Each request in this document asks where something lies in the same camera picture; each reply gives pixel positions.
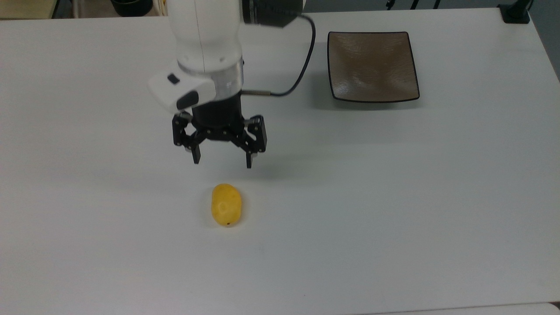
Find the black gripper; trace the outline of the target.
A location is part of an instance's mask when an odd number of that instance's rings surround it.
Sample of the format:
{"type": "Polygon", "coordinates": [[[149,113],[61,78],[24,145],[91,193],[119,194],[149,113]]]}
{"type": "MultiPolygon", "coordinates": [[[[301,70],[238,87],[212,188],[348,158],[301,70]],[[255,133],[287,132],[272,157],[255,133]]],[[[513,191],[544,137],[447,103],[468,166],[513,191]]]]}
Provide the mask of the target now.
{"type": "Polygon", "coordinates": [[[245,152],[246,167],[252,168],[253,158],[267,148],[264,116],[244,119],[241,94],[221,101],[208,102],[192,109],[192,114],[181,112],[172,119],[173,142],[192,154],[194,164],[200,163],[200,144],[205,140],[232,142],[245,152]],[[187,127],[195,128],[192,134],[187,127]]]}

